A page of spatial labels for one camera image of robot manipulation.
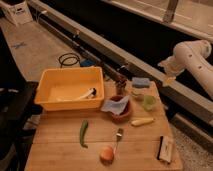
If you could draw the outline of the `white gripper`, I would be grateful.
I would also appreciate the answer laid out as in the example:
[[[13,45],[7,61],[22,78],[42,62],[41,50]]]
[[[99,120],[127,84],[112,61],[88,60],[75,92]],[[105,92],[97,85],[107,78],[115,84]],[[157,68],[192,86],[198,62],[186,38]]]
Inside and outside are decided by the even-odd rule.
[[[170,56],[158,63],[164,69],[165,76],[163,86],[169,86],[177,76],[183,72],[183,65],[174,57]]]

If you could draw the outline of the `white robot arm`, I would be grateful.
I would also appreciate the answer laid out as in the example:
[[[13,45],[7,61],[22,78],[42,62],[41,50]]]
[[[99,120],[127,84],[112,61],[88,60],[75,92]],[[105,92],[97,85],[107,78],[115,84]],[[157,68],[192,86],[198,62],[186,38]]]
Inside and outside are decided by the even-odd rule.
[[[164,69],[168,86],[187,70],[213,100],[213,65],[207,62],[212,47],[207,40],[184,41],[175,45],[173,54],[158,63]]]

